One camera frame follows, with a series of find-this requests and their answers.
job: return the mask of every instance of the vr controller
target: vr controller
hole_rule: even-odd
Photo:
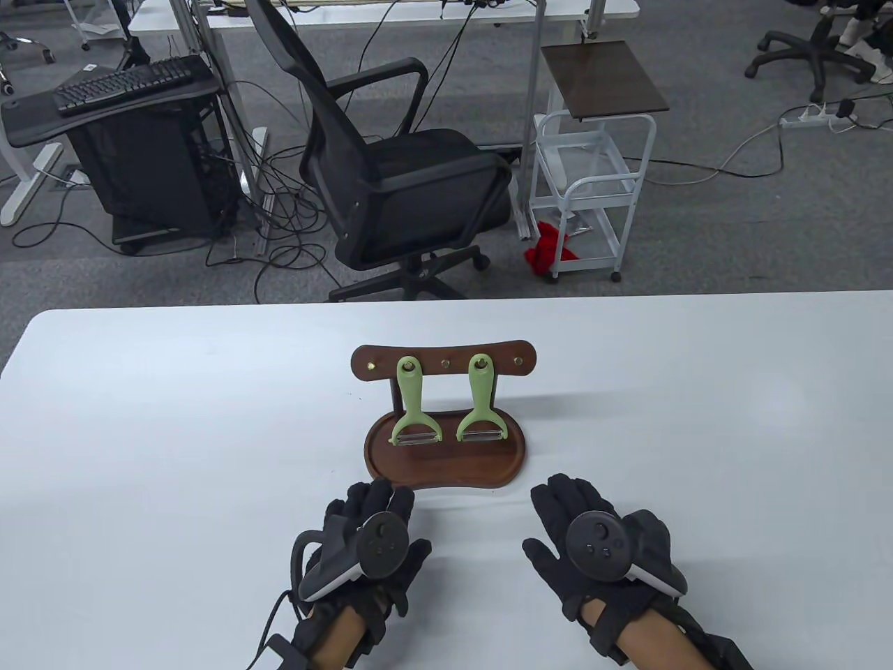
[[[685,576],[670,561],[670,533],[646,509],[622,519],[607,512],[584,512],[566,536],[571,561],[587,577],[618,582],[624,577],[680,598],[689,590]]]
[[[320,544],[320,562],[307,574],[304,551]],[[341,584],[360,577],[384,579],[406,559],[409,531],[393,512],[378,512],[359,528],[351,528],[344,516],[326,518],[321,531],[304,531],[291,550],[291,588],[304,602],[314,602]]]

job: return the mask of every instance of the keyboard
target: keyboard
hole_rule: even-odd
[[[195,63],[190,59],[196,58],[201,60],[198,56],[169,58],[60,86],[53,93],[53,101],[61,116],[74,116],[151,96],[191,82]]]

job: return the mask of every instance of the chair caster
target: chair caster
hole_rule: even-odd
[[[490,258],[483,254],[476,255],[472,258],[472,264],[474,265],[475,270],[484,272],[490,266]]]

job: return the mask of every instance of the wooden tray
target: wooden tray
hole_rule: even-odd
[[[513,480],[524,464],[527,452],[524,433],[518,423],[494,407],[505,419],[508,439],[493,442],[459,442],[455,431],[471,409],[430,412],[443,428],[444,439],[436,444],[403,445],[390,443],[396,423],[395,413],[382,416],[366,436],[366,466],[373,477],[387,477],[395,485],[410,489],[443,486],[470,486],[498,489]],[[492,429],[486,422],[473,423],[469,430]],[[424,432],[424,426],[411,426],[405,433]]]

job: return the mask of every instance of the green peeler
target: green peeler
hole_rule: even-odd
[[[394,424],[390,443],[395,447],[413,444],[433,444],[442,442],[444,432],[439,424],[421,410],[421,363],[415,356],[404,356],[396,364],[396,383],[406,407],[406,413]],[[424,425],[434,432],[400,433],[411,425]]]
[[[493,411],[493,387],[496,385],[496,372],[493,359],[487,354],[475,354],[468,363],[468,380],[472,383],[472,399],[474,409],[462,419],[456,429],[455,438],[460,442],[490,442],[506,440],[508,426],[503,418]],[[494,423],[497,431],[469,431],[470,425],[478,421]]]

